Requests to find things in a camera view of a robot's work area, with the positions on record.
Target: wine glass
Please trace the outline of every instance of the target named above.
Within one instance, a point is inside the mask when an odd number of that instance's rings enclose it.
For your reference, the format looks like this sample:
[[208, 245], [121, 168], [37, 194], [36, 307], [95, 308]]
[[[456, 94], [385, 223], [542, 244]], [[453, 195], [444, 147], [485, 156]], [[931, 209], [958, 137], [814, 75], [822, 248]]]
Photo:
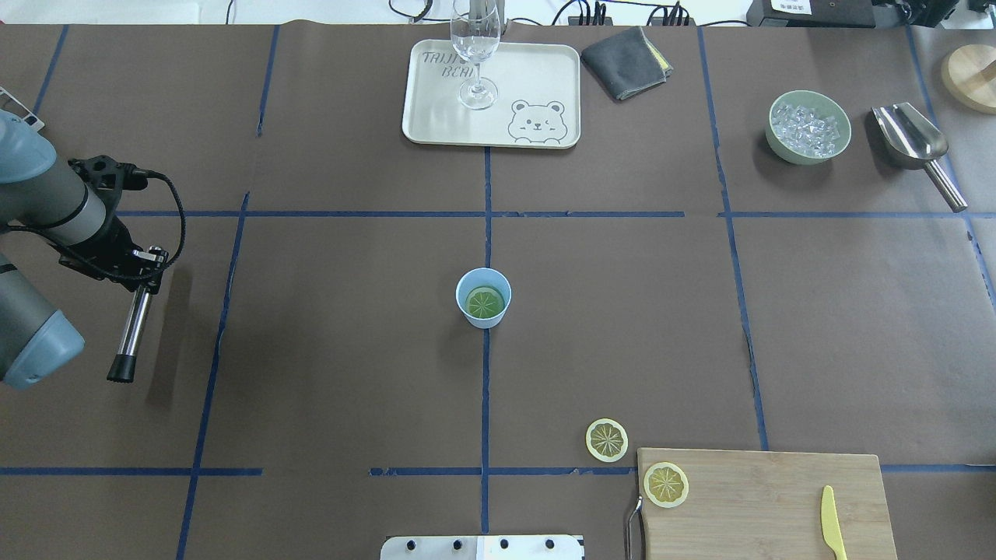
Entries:
[[481, 77], [481, 63], [498, 50], [501, 41], [497, 0], [453, 0], [449, 35], [460, 58], [477, 67], [475, 77], [460, 85], [457, 99], [474, 111], [491, 107], [498, 99], [498, 87]]

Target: lemon slice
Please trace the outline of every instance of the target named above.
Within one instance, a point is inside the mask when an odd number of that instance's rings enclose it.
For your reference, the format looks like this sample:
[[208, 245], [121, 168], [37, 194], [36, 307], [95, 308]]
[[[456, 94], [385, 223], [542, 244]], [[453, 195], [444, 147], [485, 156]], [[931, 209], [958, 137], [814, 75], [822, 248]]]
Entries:
[[677, 507], [688, 497], [688, 477], [672, 462], [656, 462], [643, 476], [643, 493], [660, 507]]
[[598, 419], [588, 426], [585, 433], [588, 451], [602, 462], [616, 462], [629, 449], [629, 438], [623, 426], [612, 419]]
[[490, 286], [474, 288], [467, 294], [467, 313], [477, 319], [491, 319], [505, 308], [505, 300]]

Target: bowl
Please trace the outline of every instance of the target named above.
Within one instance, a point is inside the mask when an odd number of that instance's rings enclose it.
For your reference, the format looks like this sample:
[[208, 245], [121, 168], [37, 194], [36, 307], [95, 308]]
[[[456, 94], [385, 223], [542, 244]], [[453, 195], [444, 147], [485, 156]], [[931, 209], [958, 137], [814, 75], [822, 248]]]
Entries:
[[[813, 109], [821, 119], [826, 119], [827, 117], [837, 119], [837, 132], [841, 134], [841, 137], [835, 142], [837, 150], [828, 157], [811, 157], [791, 149], [781, 140], [778, 140], [778, 137], [775, 136], [775, 130], [772, 128], [771, 121], [774, 117], [775, 108], [783, 102], [793, 107], [802, 106]], [[809, 90], [796, 90], [782, 94], [771, 104], [771, 108], [768, 110], [768, 125], [764, 129], [764, 136], [768, 139], [768, 145], [781, 159], [789, 163], [795, 163], [796, 165], [813, 165], [839, 155], [848, 147], [848, 144], [851, 143], [851, 122], [848, 121], [848, 114], [841, 109], [841, 106], [834, 103], [834, 100], [823, 94]]]

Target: table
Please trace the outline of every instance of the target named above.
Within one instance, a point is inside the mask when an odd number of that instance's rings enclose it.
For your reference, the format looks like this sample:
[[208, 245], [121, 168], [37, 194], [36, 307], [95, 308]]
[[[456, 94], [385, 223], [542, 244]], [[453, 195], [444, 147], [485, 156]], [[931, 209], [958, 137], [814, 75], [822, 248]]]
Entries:
[[[63, 157], [161, 170], [190, 210], [129, 387], [104, 381], [127, 293], [0, 237], [88, 341], [0, 392], [0, 555], [375, 558], [388, 535], [567, 532], [622, 558], [635, 459], [587, 454], [601, 417], [630, 453], [877, 454], [900, 558], [989, 555], [996, 125], [937, 69], [996, 37], [647, 34], [673, 77], [616, 103], [583, 71], [581, 141], [549, 152], [403, 137], [408, 51], [445, 26], [0, 27], [3, 86]], [[764, 145], [763, 112], [799, 88], [855, 127], [829, 164]], [[948, 134], [967, 213], [882, 158], [867, 113], [900, 101]], [[175, 247], [165, 188], [122, 210]], [[516, 294], [491, 333], [452, 301], [484, 264]]]

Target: black rubber tip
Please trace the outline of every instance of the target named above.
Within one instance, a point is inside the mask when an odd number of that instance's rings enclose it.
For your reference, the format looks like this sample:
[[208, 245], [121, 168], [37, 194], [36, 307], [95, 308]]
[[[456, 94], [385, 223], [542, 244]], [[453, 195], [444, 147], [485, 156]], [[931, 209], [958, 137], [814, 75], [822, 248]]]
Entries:
[[126, 354], [115, 356], [115, 362], [111, 364], [108, 372], [108, 381], [115, 383], [131, 383], [134, 381], [135, 357]]

